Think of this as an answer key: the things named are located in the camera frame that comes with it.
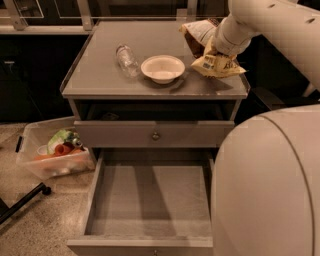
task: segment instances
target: speckled floor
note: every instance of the speckled floor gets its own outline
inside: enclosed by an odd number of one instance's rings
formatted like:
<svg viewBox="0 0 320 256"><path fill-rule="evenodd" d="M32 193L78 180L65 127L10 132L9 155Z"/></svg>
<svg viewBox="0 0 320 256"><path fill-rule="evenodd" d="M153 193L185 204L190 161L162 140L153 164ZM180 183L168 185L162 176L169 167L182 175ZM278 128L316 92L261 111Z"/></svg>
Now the speckled floor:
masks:
<svg viewBox="0 0 320 256"><path fill-rule="evenodd" d="M0 197L11 207L40 182L16 165L16 144L26 124L0 124ZM39 193L0 225L0 255L75 255L67 246L80 233L93 171L51 178Z"/></svg>

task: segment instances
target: clear plastic bin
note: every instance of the clear plastic bin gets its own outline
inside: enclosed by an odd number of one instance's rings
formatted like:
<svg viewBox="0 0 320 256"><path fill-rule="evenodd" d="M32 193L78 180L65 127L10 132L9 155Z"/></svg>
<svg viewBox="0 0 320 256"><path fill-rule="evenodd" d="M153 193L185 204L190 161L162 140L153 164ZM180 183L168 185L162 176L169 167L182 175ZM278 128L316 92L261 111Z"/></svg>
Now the clear plastic bin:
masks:
<svg viewBox="0 0 320 256"><path fill-rule="evenodd" d="M28 124L23 132L23 140L16 160L17 165L26 168L42 180L93 170L95 164L88 150L78 154L34 160L38 155L39 147L46 145L60 129L74 129L73 123L74 117L65 117Z"/></svg>

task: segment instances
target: nightstand top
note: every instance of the nightstand top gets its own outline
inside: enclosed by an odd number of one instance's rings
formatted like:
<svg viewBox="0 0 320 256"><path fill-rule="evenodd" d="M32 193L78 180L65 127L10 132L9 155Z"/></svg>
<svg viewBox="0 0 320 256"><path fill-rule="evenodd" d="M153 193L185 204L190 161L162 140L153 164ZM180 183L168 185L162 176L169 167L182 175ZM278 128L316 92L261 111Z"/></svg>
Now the nightstand top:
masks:
<svg viewBox="0 0 320 256"><path fill-rule="evenodd" d="M65 98L73 99L244 99L249 85L244 75L206 78L190 67L195 58L179 32L186 21L101 21L65 81ZM159 85L140 74L130 79L119 67L115 52L120 43L133 50L139 64L155 55L181 59L184 74Z"/></svg>

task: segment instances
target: open drawer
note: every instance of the open drawer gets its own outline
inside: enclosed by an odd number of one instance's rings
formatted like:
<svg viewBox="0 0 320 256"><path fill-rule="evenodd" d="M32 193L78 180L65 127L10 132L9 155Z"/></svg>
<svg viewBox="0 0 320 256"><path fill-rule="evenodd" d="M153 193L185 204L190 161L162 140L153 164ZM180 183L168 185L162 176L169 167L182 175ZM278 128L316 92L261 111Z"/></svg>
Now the open drawer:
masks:
<svg viewBox="0 0 320 256"><path fill-rule="evenodd" d="M104 150L77 255L211 256L213 160L199 149Z"/></svg>
<svg viewBox="0 0 320 256"><path fill-rule="evenodd" d="M211 101L95 101L76 121L86 147L219 147L234 122Z"/></svg>

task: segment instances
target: metal stand leg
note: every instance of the metal stand leg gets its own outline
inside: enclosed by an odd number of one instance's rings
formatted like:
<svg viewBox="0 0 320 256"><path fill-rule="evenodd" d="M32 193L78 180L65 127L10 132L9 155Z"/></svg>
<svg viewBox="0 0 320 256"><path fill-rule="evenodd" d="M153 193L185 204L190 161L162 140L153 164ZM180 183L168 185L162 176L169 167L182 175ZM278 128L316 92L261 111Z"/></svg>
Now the metal stand leg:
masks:
<svg viewBox="0 0 320 256"><path fill-rule="evenodd" d="M2 214L0 212L0 224L10 218L15 212L17 212L22 206L24 206L27 202L29 202L33 197L35 197L40 191L44 195L50 195L51 188L47 187L43 183L40 183L37 187L35 187L32 191L26 194L23 198L21 198L17 203L15 203L11 208L7 207L5 203L1 200L2 205L4 204L3 208L7 210L4 211Z"/></svg>

